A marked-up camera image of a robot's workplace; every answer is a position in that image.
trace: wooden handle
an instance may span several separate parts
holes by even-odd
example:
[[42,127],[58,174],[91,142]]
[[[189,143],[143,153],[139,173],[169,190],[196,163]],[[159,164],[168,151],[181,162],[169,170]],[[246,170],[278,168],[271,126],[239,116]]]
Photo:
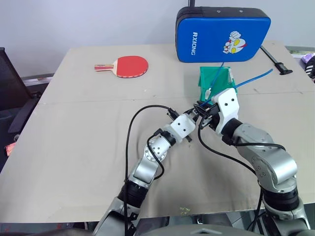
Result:
[[95,71],[112,70],[113,68],[114,68],[114,65],[112,65],[112,64],[95,65],[95,66],[94,66],[94,70],[95,70]]

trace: white wall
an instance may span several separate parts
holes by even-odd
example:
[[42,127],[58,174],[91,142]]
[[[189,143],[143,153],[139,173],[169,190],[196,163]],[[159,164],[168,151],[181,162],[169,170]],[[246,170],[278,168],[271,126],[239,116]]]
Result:
[[[0,0],[0,46],[21,76],[55,72],[67,50],[85,45],[174,43],[187,0]],[[315,46],[315,0],[196,0],[256,7],[272,20],[268,39]]]

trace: table tennis paddle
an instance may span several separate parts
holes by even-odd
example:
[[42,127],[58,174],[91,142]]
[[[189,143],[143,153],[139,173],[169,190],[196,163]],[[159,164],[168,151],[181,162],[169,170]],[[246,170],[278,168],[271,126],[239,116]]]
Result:
[[95,71],[111,70],[114,75],[122,78],[134,78],[143,75],[148,70],[148,62],[139,56],[118,58],[113,64],[95,65]]

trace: purple object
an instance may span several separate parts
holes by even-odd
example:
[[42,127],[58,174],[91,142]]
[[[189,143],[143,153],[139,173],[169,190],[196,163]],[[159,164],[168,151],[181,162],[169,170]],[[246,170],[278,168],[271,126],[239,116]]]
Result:
[[313,56],[315,56],[315,53],[308,53],[308,54],[302,56],[301,60],[306,64],[306,63],[309,62],[309,60],[310,60]]

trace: table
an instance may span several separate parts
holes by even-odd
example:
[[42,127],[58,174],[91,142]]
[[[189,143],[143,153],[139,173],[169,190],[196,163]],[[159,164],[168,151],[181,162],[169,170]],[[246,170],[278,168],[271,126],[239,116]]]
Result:
[[[315,202],[315,87],[281,43],[264,46],[294,72],[279,75],[262,51],[249,61],[226,63],[236,83],[275,69],[239,88],[239,119],[286,147],[298,164],[301,198]],[[94,72],[94,64],[124,55],[146,58],[148,72],[134,79]],[[187,110],[200,95],[199,67],[219,65],[181,63],[172,44],[70,49],[0,174],[0,222],[98,221],[123,185],[133,114],[149,104]],[[146,139],[169,122],[157,108],[137,117],[129,169],[142,157]],[[196,132],[191,137],[191,143],[184,140],[168,152],[165,174],[149,190],[140,217],[256,208],[259,188],[252,173],[208,152]],[[245,161],[212,130],[203,130],[202,137],[214,149]]]

